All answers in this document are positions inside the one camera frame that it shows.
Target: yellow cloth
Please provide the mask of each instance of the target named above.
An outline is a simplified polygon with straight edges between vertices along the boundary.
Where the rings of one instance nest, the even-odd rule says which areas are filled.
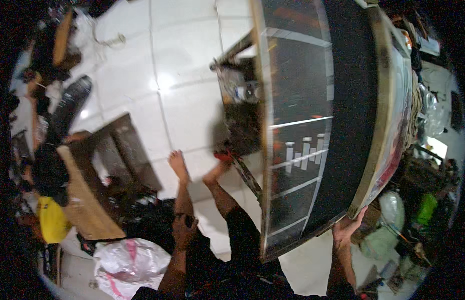
[[[60,243],[71,229],[62,208],[52,197],[39,196],[39,223],[48,244]]]

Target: wooden plank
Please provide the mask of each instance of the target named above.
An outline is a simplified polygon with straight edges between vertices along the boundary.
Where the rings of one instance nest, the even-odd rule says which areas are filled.
[[[73,10],[71,9],[56,30],[56,39],[54,41],[54,52],[52,56],[52,64],[55,67],[59,67],[66,58],[67,40],[69,39],[69,30],[71,28],[72,21]]]
[[[62,145],[57,148],[57,152],[69,172],[67,186],[69,203],[63,210],[70,223],[76,226],[77,231],[88,240],[126,237],[124,231],[109,217],[95,198],[82,177],[69,147]]]

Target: man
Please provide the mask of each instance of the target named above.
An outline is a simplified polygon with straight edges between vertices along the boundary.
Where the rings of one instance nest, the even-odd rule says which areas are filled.
[[[266,264],[259,260],[260,233],[248,214],[217,183],[230,164],[220,162],[203,177],[229,230],[231,260],[215,258],[209,243],[197,230],[193,205],[187,191],[189,175],[181,151],[173,151],[169,165],[179,177],[173,235],[176,248],[158,290],[141,287],[133,300],[140,299],[356,299],[356,277],[351,265],[350,236],[361,225],[364,207],[355,221],[345,217],[333,227],[332,265],[327,297],[300,296],[292,291],[278,259]]]

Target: clear plastic bag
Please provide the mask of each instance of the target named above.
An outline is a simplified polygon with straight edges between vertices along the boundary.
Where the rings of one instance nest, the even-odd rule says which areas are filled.
[[[444,132],[447,121],[447,112],[444,105],[434,103],[426,111],[426,121],[424,123],[424,134],[434,137]]]
[[[153,242],[123,239],[96,249],[94,276],[99,288],[116,300],[129,300],[144,286],[157,289],[170,255]]]

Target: white plastic sack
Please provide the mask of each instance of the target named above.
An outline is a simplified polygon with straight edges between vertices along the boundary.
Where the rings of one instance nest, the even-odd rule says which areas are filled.
[[[96,249],[94,259],[99,288],[116,300],[130,300],[142,286],[157,290],[171,256],[153,242],[130,238]]]

